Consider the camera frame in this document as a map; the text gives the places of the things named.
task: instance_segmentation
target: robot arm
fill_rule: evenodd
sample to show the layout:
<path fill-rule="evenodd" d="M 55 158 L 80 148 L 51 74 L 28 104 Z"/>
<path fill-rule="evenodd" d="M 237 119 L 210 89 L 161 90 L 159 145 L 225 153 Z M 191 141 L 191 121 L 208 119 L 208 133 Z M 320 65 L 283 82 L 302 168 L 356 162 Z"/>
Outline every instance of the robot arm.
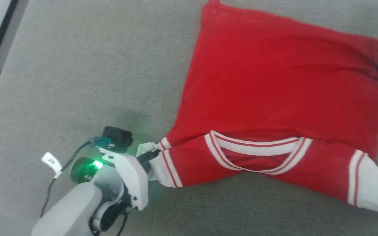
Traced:
<path fill-rule="evenodd" d="M 142 211 L 148 205 L 148 160 L 159 151 L 138 158 L 103 148 L 99 152 L 102 159 L 75 162 L 71 178 L 79 185 L 37 222 L 31 236 L 98 236 L 128 207 Z"/>

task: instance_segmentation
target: white object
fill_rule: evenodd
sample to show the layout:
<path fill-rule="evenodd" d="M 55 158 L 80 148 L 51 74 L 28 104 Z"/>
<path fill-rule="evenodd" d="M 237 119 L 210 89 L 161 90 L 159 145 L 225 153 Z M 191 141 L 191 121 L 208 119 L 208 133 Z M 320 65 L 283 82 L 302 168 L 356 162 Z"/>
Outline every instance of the white object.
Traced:
<path fill-rule="evenodd" d="M 47 164 L 52 170 L 54 170 L 54 178 L 58 178 L 62 174 L 62 165 L 60 164 L 59 160 L 50 152 L 45 153 L 45 155 L 42 157 L 42 162 Z"/>
<path fill-rule="evenodd" d="M 357 168 L 356 205 L 378 211 L 378 166 L 366 154 Z"/>
<path fill-rule="evenodd" d="M 111 206 L 122 202 L 122 197 L 125 193 L 125 185 L 116 168 L 108 165 L 104 165 L 90 182 L 102 190 L 105 200 L 110 199 L 110 201 L 106 201 L 100 205 L 93 214 L 93 222 L 90 222 L 94 229 L 104 232 L 103 216 Z"/>
<path fill-rule="evenodd" d="M 132 208 L 139 211 L 148 205 L 148 175 L 136 157 L 99 148 L 103 159 L 113 163 L 120 174 L 128 194 L 131 195 Z"/>
<path fill-rule="evenodd" d="M 98 186 L 77 185 L 36 223 L 31 236 L 93 236 L 89 221 L 102 199 Z"/>
<path fill-rule="evenodd" d="M 142 154 L 146 154 L 147 152 L 153 151 L 154 149 L 160 149 L 158 144 L 156 143 L 143 143 L 138 145 L 138 150 L 136 151 L 136 157 L 141 156 Z"/>
<path fill-rule="evenodd" d="M 171 161 L 168 150 L 160 152 L 160 154 L 156 158 L 150 160 L 149 163 L 154 172 L 155 179 L 153 178 L 152 180 L 158 180 L 160 184 L 166 187 L 183 187 L 176 168 Z"/>

